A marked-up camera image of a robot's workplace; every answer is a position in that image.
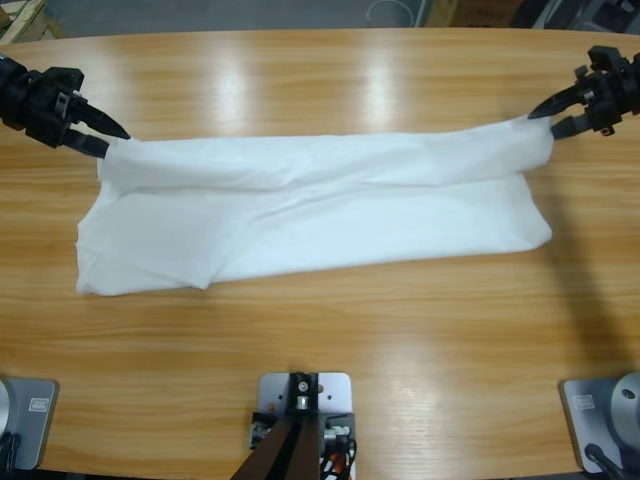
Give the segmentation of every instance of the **mounting plate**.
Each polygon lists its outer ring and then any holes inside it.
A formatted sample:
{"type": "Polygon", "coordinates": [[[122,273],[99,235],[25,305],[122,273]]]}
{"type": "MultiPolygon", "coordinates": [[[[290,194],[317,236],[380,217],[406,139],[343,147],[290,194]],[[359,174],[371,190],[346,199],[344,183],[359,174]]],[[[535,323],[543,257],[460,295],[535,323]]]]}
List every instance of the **mounting plate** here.
{"type": "MultiPolygon", "coordinates": [[[[260,378],[258,411],[278,417],[284,415],[287,404],[289,373],[265,373],[260,378]]],[[[321,415],[353,413],[351,378],[342,372],[318,373],[318,410],[321,415]]],[[[355,434],[355,425],[351,424],[355,434]]],[[[356,462],[351,468],[351,480],[356,480],[356,462]]]]}
{"type": "Polygon", "coordinates": [[[613,463],[622,468],[620,449],[607,426],[606,409],[617,378],[592,378],[567,380],[561,384],[565,410],[569,416],[576,459],[589,473],[600,473],[602,469],[589,460],[585,447],[594,443],[602,448],[613,463]]]}
{"type": "Polygon", "coordinates": [[[47,443],[58,384],[26,378],[4,378],[3,382],[9,398],[6,431],[20,435],[16,468],[33,470],[40,464],[47,443]]]}

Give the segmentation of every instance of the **cloth fold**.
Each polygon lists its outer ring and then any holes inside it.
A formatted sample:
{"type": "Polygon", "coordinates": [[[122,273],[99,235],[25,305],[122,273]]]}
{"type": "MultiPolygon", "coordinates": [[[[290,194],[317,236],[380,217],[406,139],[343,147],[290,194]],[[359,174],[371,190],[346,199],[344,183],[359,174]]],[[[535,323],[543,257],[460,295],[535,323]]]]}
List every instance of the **cloth fold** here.
{"type": "Polygon", "coordinates": [[[535,248],[551,231],[521,172],[548,160],[549,126],[116,140],[78,225],[78,292],[535,248]]]}

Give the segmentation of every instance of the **white fabric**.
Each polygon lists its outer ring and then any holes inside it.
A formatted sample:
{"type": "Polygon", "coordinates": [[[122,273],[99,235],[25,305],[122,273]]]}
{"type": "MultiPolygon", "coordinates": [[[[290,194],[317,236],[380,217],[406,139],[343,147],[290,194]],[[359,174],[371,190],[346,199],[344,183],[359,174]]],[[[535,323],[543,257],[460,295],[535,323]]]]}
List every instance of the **white fabric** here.
{"type": "Polygon", "coordinates": [[[519,172],[552,145],[549,120],[524,117],[443,134],[116,141],[78,225],[77,289],[532,249],[551,231],[519,172]]]}

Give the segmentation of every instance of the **wood grain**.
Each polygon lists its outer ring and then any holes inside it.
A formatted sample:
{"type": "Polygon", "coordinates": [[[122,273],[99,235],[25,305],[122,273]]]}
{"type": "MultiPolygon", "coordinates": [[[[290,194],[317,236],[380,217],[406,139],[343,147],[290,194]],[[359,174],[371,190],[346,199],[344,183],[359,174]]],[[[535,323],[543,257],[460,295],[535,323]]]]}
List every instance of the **wood grain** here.
{"type": "MultiPolygon", "coordinates": [[[[193,33],[11,45],[76,66],[142,139],[446,131],[525,114],[594,44],[513,30],[193,33]]],[[[0,372],[55,378],[44,467],[229,478],[263,372],[346,371],[363,479],[576,470],[557,391],[640,367],[640,121],[531,173],[535,251],[78,297],[92,160],[0,129],[0,372]]]]}

